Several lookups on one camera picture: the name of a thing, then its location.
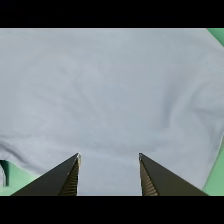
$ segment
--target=green table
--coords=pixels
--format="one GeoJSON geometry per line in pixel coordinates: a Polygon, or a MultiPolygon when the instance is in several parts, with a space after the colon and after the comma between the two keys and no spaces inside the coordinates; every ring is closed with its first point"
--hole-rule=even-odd
{"type": "MultiPolygon", "coordinates": [[[[208,31],[224,46],[224,28],[208,28],[208,31]]],[[[221,146],[219,156],[209,175],[204,191],[213,196],[224,196],[224,144],[221,146]]],[[[7,187],[0,188],[0,195],[11,195],[24,187],[38,176],[27,173],[10,162],[3,162],[8,179],[7,187]]]]}

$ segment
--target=towel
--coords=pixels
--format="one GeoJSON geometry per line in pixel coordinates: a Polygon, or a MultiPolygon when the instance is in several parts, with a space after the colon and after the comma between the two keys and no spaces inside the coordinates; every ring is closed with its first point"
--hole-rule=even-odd
{"type": "Polygon", "coordinates": [[[78,195],[141,195],[138,154],[202,189],[224,132],[206,29],[0,29],[0,159],[82,156],[78,195]]]}

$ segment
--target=dark object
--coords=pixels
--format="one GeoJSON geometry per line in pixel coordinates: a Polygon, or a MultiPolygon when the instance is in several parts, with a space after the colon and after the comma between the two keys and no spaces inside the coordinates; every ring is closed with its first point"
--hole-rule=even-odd
{"type": "Polygon", "coordinates": [[[143,196],[207,196],[141,153],[139,160],[143,196]]]}
{"type": "Polygon", "coordinates": [[[77,153],[12,196],[76,196],[80,161],[77,153]]]}

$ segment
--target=green surface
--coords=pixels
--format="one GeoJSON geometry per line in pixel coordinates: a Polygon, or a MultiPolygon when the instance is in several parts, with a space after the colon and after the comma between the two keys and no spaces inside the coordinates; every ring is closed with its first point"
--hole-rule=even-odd
{"type": "MultiPolygon", "coordinates": [[[[224,46],[224,28],[208,28],[208,31],[224,46]]],[[[8,186],[0,188],[0,195],[11,195],[24,187],[37,176],[31,175],[9,162],[3,162],[6,171],[8,186]]],[[[204,191],[209,195],[224,196],[224,147],[221,147],[219,156],[209,175],[204,191]]]]}

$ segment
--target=black object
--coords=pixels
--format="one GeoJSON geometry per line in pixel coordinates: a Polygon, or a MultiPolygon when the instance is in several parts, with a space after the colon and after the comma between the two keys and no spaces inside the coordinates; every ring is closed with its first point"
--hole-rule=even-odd
{"type": "Polygon", "coordinates": [[[80,154],[75,154],[12,196],[76,196],[80,154]]]}
{"type": "Polygon", "coordinates": [[[143,196],[207,196],[141,153],[139,160],[143,196]]]}

